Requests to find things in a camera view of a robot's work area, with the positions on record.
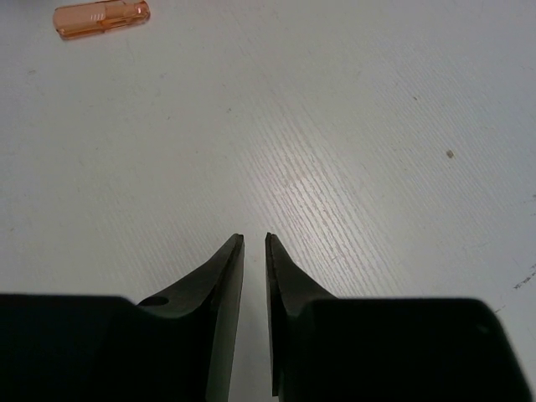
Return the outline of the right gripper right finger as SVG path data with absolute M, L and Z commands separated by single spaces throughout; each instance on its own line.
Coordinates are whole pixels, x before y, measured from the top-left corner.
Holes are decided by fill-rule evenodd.
M 283 395 L 286 358 L 291 344 L 291 323 L 302 309 L 317 300 L 336 297 L 319 285 L 290 257 L 276 234 L 265 237 L 265 276 L 271 353 L 272 395 Z

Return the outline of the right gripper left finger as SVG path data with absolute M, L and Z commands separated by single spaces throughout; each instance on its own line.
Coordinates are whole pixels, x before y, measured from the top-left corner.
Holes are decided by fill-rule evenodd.
M 229 398 L 245 241 L 231 235 L 205 263 L 138 306 L 157 318 L 149 374 L 166 400 Z

